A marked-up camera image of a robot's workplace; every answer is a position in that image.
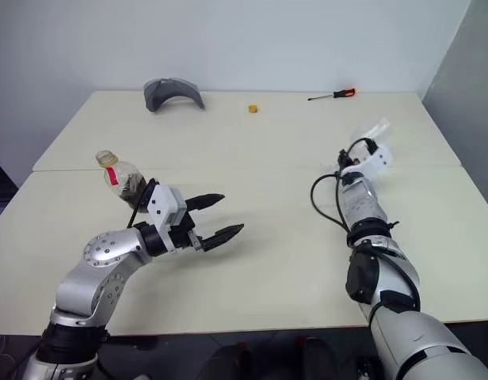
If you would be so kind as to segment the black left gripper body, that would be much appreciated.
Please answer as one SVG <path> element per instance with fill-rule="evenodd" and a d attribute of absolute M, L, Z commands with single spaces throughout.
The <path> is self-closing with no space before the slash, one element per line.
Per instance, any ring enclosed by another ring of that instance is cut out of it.
<path fill-rule="evenodd" d="M 175 249 L 202 250 L 201 238 L 195 232 L 195 222 L 190 215 L 184 215 L 180 223 L 170 227 L 169 236 Z"/>

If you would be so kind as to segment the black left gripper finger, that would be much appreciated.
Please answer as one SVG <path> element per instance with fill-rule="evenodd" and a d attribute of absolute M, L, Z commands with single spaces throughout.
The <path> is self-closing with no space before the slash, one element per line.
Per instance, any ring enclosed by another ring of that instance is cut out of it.
<path fill-rule="evenodd" d="M 237 235 L 243 229 L 243 227 L 244 224 L 238 224 L 218 230 L 211 237 L 203 238 L 201 240 L 201 248 L 205 252 L 215 249 L 229 242 L 229 240 Z"/>
<path fill-rule="evenodd" d="M 201 196 L 195 196 L 186 200 L 186 211 L 200 211 L 211 207 L 219 201 L 223 200 L 225 195 L 217 193 L 209 193 Z"/>

